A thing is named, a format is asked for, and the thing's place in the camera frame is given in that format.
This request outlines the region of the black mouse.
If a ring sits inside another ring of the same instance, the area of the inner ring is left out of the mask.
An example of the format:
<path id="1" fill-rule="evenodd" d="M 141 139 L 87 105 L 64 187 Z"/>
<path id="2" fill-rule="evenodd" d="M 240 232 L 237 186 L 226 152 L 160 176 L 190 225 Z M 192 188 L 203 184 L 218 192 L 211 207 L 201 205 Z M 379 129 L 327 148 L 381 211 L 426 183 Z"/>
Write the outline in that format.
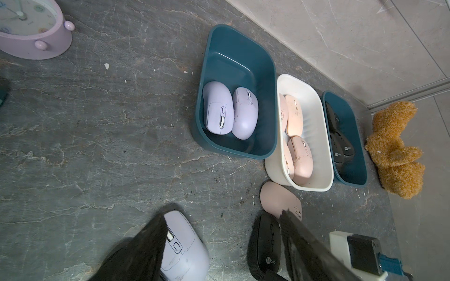
<path id="1" fill-rule="evenodd" d="M 341 147 L 340 141 L 335 137 L 333 133 L 330 134 L 330 140 L 332 143 L 333 155 L 334 155 L 334 164 L 339 169 L 345 163 L 345 156 L 343 154 L 343 150 Z"/>
<path id="2" fill-rule="evenodd" d="M 353 145 L 341 131 L 336 131 L 334 134 L 341 146 L 343 155 L 345 157 L 345 161 L 346 162 L 351 161 L 355 156 L 355 150 Z"/>
<path id="3" fill-rule="evenodd" d="M 331 105 L 328 102 L 325 102 L 326 105 L 326 113 L 329 121 L 329 130 L 331 133 L 338 133 L 340 134 L 339 126 L 340 126 L 340 120 L 339 117 L 335 114 L 335 111 L 331 107 Z"/>
<path id="4" fill-rule="evenodd" d="M 277 273 L 281 259 L 281 230 L 278 220 L 262 212 L 254 222 L 248 243 L 247 263 L 251 275 L 258 281 L 265 279 L 268 270 Z"/>

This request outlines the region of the purple mouse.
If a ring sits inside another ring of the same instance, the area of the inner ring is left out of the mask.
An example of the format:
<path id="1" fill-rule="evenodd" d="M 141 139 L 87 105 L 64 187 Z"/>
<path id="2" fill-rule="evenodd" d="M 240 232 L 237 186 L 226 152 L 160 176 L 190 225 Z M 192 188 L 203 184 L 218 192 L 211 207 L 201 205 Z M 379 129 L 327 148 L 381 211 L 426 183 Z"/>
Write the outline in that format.
<path id="1" fill-rule="evenodd" d="M 179 211 L 164 214 L 168 227 L 161 274 L 166 281 L 205 281 L 209 253 L 186 217 Z"/>
<path id="2" fill-rule="evenodd" d="M 246 140 L 253 134 L 259 115 L 258 99 L 253 92 L 244 87 L 238 87 L 233 94 L 234 124 L 232 133 L 241 140 Z"/>
<path id="3" fill-rule="evenodd" d="M 221 82 L 211 81 L 203 88 L 204 123 L 216 135 L 226 135 L 233 129 L 234 106 L 229 89 Z"/>

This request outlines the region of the purple mouse top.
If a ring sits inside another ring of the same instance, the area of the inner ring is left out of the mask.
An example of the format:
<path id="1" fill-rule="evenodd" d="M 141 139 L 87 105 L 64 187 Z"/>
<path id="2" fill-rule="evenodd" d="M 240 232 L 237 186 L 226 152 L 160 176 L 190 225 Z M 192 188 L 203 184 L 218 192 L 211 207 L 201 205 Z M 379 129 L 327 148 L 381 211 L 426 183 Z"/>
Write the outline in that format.
<path id="1" fill-rule="evenodd" d="M 229 89 L 221 82 L 211 81 L 203 88 L 204 123 L 216 135 L 226 135 L 233 129 L 234 106 Z"/>

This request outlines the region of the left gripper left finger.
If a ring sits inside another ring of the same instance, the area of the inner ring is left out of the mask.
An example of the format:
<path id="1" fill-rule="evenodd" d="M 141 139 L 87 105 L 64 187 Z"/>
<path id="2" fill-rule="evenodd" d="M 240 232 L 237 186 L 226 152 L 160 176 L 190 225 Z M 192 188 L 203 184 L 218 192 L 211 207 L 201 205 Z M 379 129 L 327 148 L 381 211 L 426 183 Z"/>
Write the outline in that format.
<path id="1" fill-rule="evenodd" d="M 160 281 L 168 227 L 157 214 L 135 237 L 109 253 L 92 281 Z"/>

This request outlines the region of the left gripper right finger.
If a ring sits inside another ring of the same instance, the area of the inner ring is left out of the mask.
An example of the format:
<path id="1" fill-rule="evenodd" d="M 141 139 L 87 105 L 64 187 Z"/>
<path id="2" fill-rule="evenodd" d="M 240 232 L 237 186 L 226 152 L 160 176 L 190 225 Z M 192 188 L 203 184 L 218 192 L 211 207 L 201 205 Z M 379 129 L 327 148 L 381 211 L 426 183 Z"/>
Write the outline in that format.
<path id="1" fill-rule="evenodd" d="M 292 281 L 359 280 L 294 213 L 284 210 L 280 224 L 287 271 Z"/>

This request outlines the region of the purple mouse bottom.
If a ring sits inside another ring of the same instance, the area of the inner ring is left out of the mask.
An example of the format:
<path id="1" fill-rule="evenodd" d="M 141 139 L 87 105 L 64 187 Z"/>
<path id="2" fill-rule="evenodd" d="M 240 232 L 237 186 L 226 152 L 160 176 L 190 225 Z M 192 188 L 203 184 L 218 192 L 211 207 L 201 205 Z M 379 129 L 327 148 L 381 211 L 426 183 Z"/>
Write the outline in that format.
<path id="1" fill-rule="evenodd" d="M 244 87 L 238 87 L 233 94 L 234 124 L 232 133 L 241 140 L 246 140 L 253 134 L 259 115 L 258 99 L 253 92 Z"/>

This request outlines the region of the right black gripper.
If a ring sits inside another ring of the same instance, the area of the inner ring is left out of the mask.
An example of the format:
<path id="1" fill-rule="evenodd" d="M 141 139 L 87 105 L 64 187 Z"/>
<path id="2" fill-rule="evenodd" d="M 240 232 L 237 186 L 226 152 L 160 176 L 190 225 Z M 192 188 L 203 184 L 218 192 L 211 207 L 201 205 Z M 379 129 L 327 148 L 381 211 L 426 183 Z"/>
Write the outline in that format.
<path id="1" fill-rule="evenodd" d="M 375 237 L 334 231 L 329 239 L 331 253 L 362 281 L 385 281 L 390 274 L 413 280 L 398 258 L 382 253 L 380 241 Z"/>

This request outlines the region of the pink mouse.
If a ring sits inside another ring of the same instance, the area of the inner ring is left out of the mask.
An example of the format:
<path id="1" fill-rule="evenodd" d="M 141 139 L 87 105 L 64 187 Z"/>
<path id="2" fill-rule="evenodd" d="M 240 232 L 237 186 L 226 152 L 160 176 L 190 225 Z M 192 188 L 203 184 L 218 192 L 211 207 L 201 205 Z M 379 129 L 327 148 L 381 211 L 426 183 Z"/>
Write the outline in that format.
<path id="1" fill-rule="evenodd" d="M 303 133 L 304 121 L 300 102 L 291 95 L 286 95 L 288 105 L 288 123 L 286 133 L 289 137 L 301 136 Z"/>
<path id="2" fill-rule="evenodd" d="M 279 94 L 279 98 L 280 98 L 281 129 L 285 131 L 288 124 L 288 104 L 283 95 Z"/>
<path id="3" fill-rule="evenodd" d="M 282 144 L 283 144 L 283 150 L 284 150 L 284 165 L 285 165 L 286 171 L 289 175 L 289 178 L 293 179 L 295 176 L 293 158 L 291 156 L 291 152 L 288 147 L 288 144 L 285 141 L 283 141 Z"/>
<path id="4" fill-rule="evenodd" d="M 280 218 L 283 211 L 290 211 L 302 221 L 301 200 L 288 189 L 273 181 L 267 181 L 262 185 L 260 201 L 263 209 L 277 219 Z"/>
<path id="5" fill-rule="evenodd" d="M 303 185 L 311 177 L 314 168 L 310 147 L 303 138 L 294 136 L 289 140 L 288 148 L 294 165 L 292 180 L 298 186 Z"/>

